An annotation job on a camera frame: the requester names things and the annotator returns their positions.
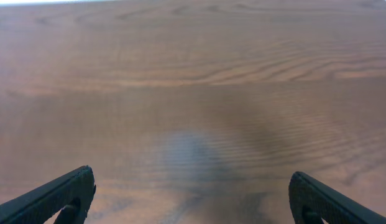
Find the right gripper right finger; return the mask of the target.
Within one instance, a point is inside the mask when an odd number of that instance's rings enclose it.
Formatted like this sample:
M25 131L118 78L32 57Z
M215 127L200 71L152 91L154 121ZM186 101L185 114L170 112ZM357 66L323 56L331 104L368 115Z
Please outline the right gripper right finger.
M386 224L386 217L351 200L304 172L295 172L288 186L296 224Z

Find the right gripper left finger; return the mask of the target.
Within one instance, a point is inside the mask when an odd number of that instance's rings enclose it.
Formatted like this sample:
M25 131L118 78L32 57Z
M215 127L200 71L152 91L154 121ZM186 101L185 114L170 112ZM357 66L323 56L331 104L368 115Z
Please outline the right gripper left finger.
M55 223L83 224L95 192L92 168L81 166L0 204L0 223L45 223L57 215Z

